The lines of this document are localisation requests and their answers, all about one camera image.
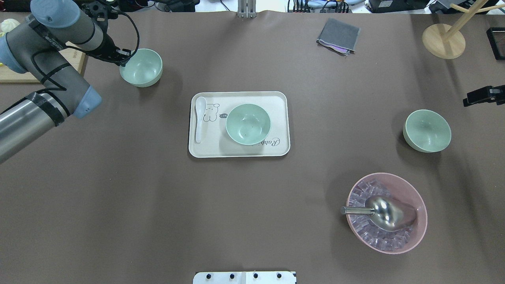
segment white tray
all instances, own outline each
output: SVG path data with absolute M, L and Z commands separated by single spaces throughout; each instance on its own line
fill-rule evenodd
M 207 99 L 201 127 L 201 143 L 196 143 L 196 98 Z M 226 117 L 236 106 L 255 104 L 267 111 L 272 127 L 262 142 L 246 146 L 233 141 L 226 132 Z M 278 91 L 201 92 L 191 100 L 189 152 L 197 158 L 283 156 L 291 148 L 286 96 Z

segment metal ice scoop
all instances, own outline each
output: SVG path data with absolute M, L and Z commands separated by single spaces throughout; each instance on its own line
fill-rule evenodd
M 380 195 L 369 197 L 365 201 L 365 207 L 342 206 L 340 213 L 369 215 L 377 227 L 389 232 L 408 227 L 417 218 L 414 207 Z

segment white spoon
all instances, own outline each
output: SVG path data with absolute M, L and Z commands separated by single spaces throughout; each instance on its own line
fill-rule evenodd
M 207 100 L 204 97 L 198 97 L 194 103 L 196 110 L 196 132 L 194 133 L 194 140 L 197 143 L 201 142 L 201 121 L 204 118 L 205 109 L 207 108 Z

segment wooden stand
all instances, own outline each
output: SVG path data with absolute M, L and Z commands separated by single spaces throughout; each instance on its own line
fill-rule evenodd
M 426 49 L 433 55 L 443 59 L 454 59 L 463 54 L 466 43 L 465 38 L 460 33 L 460 29 L 473 17 L 473 15 L 483 12 L 479 9 L 482 8 L 487 1 L 488 0 L 477 0 L 475 4 L 467 10 L 467 13 L 458 19 L 454 26 L 435 24 L 426 28 L 423 32 L 423 44 Z

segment tabletop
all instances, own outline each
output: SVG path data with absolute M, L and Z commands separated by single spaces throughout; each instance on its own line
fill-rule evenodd
M 23 14 L 0 17 L 22 19 Z M 498 283 L 505 277 L 505 112 L 464 108 L 466 93 L 504 84 L 486 37 L 503 16 L 476 15 L 454 60 L 422 44 L 458 15 L 261 12 L 133 13 L 141 48 L 164 60 L 137 88 L 88 59 L 103 103 L 69 117 L 0 165 L 1 283 L 191 283 L 197 271 L 290 270 L 299 283 Z M 316 43 L 328 18 L 361 28 L 356 53 Z M 121 48 L 127 19 L 111 21 Z M 0 108 L 40 88 L 2 84 Z M 282 157 L 198 159 L 188 151 L 199 92 L 280 91 L 291 149 Z M 401 129 L 417 109 L 441 114 L 452 141 L 410 148 Z M 376 252 L 339 208 L 374 172 L 409 181 L 427 207 L 413 250 Z

